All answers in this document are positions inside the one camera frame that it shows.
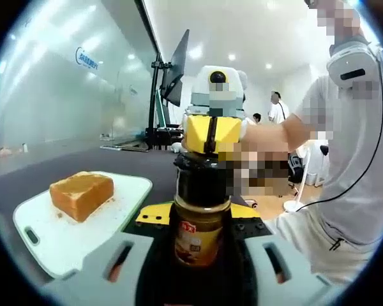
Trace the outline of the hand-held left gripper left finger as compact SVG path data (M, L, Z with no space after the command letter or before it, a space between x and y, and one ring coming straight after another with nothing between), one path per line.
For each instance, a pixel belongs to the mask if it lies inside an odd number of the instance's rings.
M142 269L155 239L119 231L73 269L41 288L55 305L135 305Z

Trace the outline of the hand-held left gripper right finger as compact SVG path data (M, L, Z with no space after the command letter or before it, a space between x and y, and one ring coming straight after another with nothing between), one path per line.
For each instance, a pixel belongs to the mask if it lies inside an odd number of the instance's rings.
M252 208L231 204L234 245L244 263L245 305L332 305L338 286L313 273L290 243L271 235Z

